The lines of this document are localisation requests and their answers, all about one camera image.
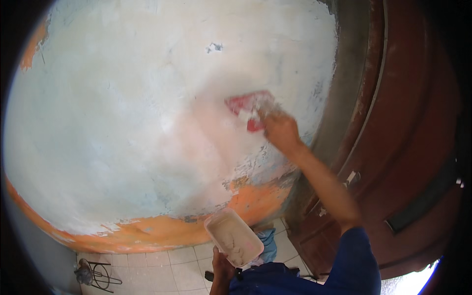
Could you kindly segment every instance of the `pink container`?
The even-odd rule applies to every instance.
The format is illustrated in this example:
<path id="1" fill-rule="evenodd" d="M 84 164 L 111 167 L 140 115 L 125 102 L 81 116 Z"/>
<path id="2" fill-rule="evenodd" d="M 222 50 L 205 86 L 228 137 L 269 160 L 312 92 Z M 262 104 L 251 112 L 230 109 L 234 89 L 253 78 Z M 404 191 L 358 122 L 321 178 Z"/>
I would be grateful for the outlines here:
<path id="1" fill-rule="evenodd" d="M 242 267 L 259 256 L 264 244 L 231 208 L 208 217 L 203 226 L 220 252 L 228 254 L 234 267 Z"/>

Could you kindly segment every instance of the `white plaster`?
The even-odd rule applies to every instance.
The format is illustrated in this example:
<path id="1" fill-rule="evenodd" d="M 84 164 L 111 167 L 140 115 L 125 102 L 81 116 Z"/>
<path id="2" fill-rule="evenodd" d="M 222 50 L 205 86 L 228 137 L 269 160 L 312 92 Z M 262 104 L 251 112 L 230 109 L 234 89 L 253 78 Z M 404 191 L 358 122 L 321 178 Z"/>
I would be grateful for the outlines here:
<path id="1" fill-rule="evenodd" d="M 310 142 L 337 43 L 327 7 L 296 0 L 58 1 L 49 34 L 13 83 L 6 173 L 54 227 L 100 235 L 293 170 L 223 100 L 268 89 Z"/>

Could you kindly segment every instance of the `blue cloth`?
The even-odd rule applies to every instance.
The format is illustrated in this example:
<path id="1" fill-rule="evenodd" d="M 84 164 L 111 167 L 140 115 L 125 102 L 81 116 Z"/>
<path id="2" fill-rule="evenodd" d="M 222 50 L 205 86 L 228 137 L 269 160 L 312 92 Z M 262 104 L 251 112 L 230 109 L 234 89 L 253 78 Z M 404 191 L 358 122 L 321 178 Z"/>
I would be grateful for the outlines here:
<path id="1" fill-rule="evenodd" d="M 352 228 L 340 239 L 333 268 L 324 285 L 298 278 L 283 263 L 266 263 L 233 278 L 229 293 L 239 294 L 331 294 L 378 295 L 380 272 L 363 228 Z"/>
<path id="2" fill-rule="evenodd" d="M 274 233 L 275 228 L 271 228 L 257 234 L 257 237 L 264 244 L 264 251 L 259 255 L 259 258 L 261 258 L 264 263 L 274 261 L 277 256 L 277 245 L 275 245 Z"/>

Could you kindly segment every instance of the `brown door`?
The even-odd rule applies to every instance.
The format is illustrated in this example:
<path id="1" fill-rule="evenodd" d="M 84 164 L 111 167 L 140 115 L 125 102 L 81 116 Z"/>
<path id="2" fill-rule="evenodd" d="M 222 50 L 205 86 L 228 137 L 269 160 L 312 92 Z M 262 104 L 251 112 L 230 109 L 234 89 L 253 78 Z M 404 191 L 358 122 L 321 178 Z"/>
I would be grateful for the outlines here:
<path id="1" fill-rule="evenodd" d="M 361 207 L 382 279 L 441 256 L 461 193 L 454 158 L 459 92 L 448 57 L 414 1 L 385 3 L 377 88 L 355 143 L 339 149 L 350 151 L 347 159 L 333 167 L 342 180 L 352 171 L 361 175 L 349 190 Z M 307 212 L 289 238 L 319 275 L 331 269 L 340 228 L 316 196 Z"/>

